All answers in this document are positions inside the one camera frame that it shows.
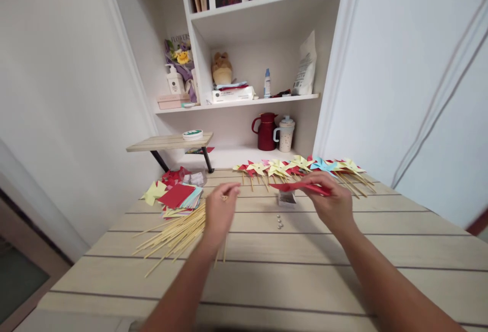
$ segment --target lid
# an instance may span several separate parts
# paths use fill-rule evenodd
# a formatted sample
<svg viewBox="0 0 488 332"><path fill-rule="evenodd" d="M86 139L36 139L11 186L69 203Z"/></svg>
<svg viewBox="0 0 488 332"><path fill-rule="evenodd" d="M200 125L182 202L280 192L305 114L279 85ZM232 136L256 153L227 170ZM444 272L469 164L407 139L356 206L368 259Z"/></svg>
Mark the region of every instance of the lid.
<svg viewBox="0 0 488 332"><path fill-rule="evenodd" d="M272 112L265 112L265 113L262 113L262 114L261 114L261 119L263 119L263 118L269 118L269 119L274 120L276 116L278 116L278 115L277 115L277 114L275 114L275 113L272 113Z"/></svg>
<svg viewBox="0 0 488 332"><path fill-rule="evenodd" d="M290 115L285 115L285 117L280 121L280 127L282 128L292 128L295 126L295 121L290 118Z"/></svg>
<svg viewBox="0 0 488 332"><path fill-rule="evenodd" d="M285 115L285 117L281 120L283 123L292 123L293 119L290 118L290 115Z"/></svg>

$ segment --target round container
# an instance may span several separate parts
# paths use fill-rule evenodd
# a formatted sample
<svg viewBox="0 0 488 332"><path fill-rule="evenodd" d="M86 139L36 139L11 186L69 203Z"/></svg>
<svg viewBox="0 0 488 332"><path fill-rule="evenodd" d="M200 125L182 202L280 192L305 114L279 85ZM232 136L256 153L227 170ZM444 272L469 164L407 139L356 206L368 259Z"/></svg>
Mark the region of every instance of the round container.
<svg viewBox="0 0 488 332"><path fill-rule="evenodd" d="M293 121L290 116L285 115L285 118L280 121L280 127L276 128L273 132L273 140L278 142L276 139L276 132L280 131L280 151L288 153L291 151L291 141L293 140L293 130L295 130L295 121Z"/></svg>
<svg viewBox="0 0 488 332"><path fill-rule="evenodd" d="M183 140L196 141L203 139L203 130L190 130L183 133Z"/></svg>

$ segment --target white bottle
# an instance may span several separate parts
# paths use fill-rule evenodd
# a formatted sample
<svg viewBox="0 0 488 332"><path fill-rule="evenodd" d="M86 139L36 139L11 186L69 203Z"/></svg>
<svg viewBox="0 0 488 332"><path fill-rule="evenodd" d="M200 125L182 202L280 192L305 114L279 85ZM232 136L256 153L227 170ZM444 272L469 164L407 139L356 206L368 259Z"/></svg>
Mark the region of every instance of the white bottle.
<svg viewBox="0 0 488 332"><path fill-rule="evenodd" d="M295 121L293 121L289 115L285 115L285 118L280 121L280 127L276 128L273 132L273 140L276 139L276 132L280 131L280 151L288 153L291 151L291 141L293 140L293 131L295 130Z"/></svg>
<svg viewBox="0 0 488 332"><path fill-rule="evenodd" d="M185 85L183 84L183 77L179 72L176 71L176 68L173 64L166 64L166 66L169 66L169 74L166 75L166 79L168 79L168 85L171 94L184 93Z"/></svg>
<svg viewBox="0 0 488 332"><path fill-rule="evenodd" d="M269 98L271 92L271 77L269 76L269 68L266 69L266 75L264 76L264 98Z"/></svg>

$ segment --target small box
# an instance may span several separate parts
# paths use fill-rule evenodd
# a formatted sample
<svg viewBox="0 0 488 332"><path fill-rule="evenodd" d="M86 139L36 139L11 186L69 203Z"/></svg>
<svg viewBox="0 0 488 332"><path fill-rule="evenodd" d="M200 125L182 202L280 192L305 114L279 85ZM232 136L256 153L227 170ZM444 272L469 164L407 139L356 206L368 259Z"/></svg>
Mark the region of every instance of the small box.
<svg viewBox="0 0 488 332"><path fill-rule="evenodd" d="M283 192L280 191L278 194L278 206L281 207L296 207L295 191Z"/></svg>
<svg viewBox="0 0 488 332"><path fill-rule="evenodd" d="M213 90L212 100L214 103L251 101L254 96L254 89L251 86L227 90Z"/></svg>
<svg viewBox="0 0 488 332"><path fill-rule="evenodd" d="M159 109L181 108L182 103L189 103L190 95L188 93L158 96Z"/></svg>

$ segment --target tissue box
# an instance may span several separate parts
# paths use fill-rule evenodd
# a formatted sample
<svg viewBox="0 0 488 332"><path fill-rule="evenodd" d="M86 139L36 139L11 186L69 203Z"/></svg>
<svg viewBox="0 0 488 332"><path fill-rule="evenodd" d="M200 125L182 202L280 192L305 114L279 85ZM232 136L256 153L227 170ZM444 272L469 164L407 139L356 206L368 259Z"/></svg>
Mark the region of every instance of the tissue box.
<svg viewBox="0 0 488 332"><path fill-rule="evenodd" d="M159 109L181 108L182 103L189 102L190 95L188 93L158 97Z"/></svg>
<svg viewBox="0 0 488 332"><path fill-rule="evenodd" d="M254 89L251 86L239 89L213 90L212 100L214 103L251 101L254 96Z"/></svg>

